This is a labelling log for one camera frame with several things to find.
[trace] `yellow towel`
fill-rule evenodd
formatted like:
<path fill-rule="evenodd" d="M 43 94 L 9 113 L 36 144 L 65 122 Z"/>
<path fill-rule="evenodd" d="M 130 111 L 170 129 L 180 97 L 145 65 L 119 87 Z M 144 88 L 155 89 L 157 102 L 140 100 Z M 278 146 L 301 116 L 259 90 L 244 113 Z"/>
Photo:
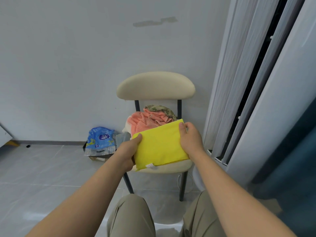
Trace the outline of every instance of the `yellow towel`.
<path fill-rule="evenodd" d="M 140 132 L 143 139 L 134 154 L 138 170 L 145 169 L 150 164 L 162 166 L 189 158 L 180 145 L 180 122 L 183 120 Z"/>

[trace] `pink towel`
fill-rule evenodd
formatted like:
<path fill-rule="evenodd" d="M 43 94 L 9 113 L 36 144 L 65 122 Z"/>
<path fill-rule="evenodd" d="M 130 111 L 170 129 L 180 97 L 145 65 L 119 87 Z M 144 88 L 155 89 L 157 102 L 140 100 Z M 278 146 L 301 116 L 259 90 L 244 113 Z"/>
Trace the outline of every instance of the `pink towel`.
<path fill-rule="evenodd" d="M 137 111 L 132 114 L 127 122 L 131 125 L 131 135 L 133 136 L 135 133 L 173 122 L 173 119 L 162 111 L 144 109 L 144 112 Z"/>

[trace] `black metal chair leg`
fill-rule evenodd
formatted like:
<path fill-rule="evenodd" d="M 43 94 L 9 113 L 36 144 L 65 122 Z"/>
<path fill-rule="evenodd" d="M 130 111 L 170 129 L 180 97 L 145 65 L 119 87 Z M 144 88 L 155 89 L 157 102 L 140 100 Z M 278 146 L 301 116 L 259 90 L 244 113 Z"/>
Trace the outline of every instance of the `black metal chair leg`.
<path fill-rule="evenodd" d="M 183 201 L 184 192 L 185 192 L 185 185 L 186 185 L 186 178 L 188 177 L 188 172 L 183 172 L 181 176 L 181 186 L 180 186 L 180 196 L 179 200 Z"/>
<path fill-rule="evenodd" d="M 130 179 L 128 178 L 128 175 L 126 172 L 124 173 L 123 178 L 124 178 L 125 184 L 128 188 L 128 191 L 130 192 L 130 194 L 134 194 L 132 184 L 131 184 Z"/>

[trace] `cream upholstered chair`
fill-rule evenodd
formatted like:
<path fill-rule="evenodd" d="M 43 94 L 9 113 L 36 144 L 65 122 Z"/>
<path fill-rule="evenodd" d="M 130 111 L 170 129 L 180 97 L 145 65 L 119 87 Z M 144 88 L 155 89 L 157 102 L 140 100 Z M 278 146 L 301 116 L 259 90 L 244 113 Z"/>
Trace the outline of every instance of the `cream upholstered chair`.
<path fill-rule="evenodd" d="M 191 98 L 194 94 L 195 86 L 187 77 L 178 73 L 166 71 L 146 72 L 133 75 L 120 83 L 116 90 L 118 98 L 135 101 L 136 111 L 140 111 L 139 100 L 178 100 L 177 119 L 181 119 L 181 100 Z M 156 169 L 142 169 L 139 172 L 182 173 L 180 201 L 183 201 L 186 178 L 191 166 L 192 161 L 188 159 L 168 165 L 158 166 Z M 129 192 L 134 193 L 127 173 L 124 174 L 124 181 Z"/>

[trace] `blue plastic packaging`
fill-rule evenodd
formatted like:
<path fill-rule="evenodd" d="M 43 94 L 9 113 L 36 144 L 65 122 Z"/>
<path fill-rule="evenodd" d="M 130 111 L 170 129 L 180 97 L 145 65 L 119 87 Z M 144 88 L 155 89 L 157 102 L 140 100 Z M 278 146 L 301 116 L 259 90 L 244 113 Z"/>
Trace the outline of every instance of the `blue plastic packaging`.
<path fill-rule="evenodd" d="M 108 155 L 115 152 L 115 130 L 95 127 L 89 131 L 84 154 L 88 156 Z"/>

